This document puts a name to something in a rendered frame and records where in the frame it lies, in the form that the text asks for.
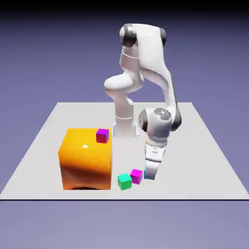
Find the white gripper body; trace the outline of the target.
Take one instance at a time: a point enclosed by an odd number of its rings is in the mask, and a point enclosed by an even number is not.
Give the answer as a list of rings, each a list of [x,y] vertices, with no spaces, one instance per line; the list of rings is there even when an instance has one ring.
[[[152,161],[149,159],[145,160],[146,163],[146,179],[154,180],[162,161]]]

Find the small magenta cube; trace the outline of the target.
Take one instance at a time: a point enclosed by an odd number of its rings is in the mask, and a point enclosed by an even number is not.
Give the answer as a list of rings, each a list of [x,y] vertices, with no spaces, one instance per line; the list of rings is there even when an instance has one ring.
[[[109,141],[109,130],[99,128],[96,132],[97,143],[107,143]]]
[[[143,171],[138,169],[133,169],[130,173],[130,177],[132,178],[133,184],[140,184],[143,177]]]

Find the small green cube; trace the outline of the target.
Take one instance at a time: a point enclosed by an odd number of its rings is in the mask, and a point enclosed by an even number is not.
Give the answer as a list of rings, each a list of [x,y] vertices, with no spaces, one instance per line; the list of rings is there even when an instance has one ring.
[[[127,173],[118,175],[118,185],[122,191],[130,189],[132,187],[131,176]]]

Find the large orange box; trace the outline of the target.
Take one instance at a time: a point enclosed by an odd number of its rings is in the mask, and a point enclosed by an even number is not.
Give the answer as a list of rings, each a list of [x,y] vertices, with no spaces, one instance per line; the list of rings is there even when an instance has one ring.
[[[98,129],[69,128],[67,130],[58,151],[64,190],[111,189],[112,129],[108,128],[107,143],[97,143]]]

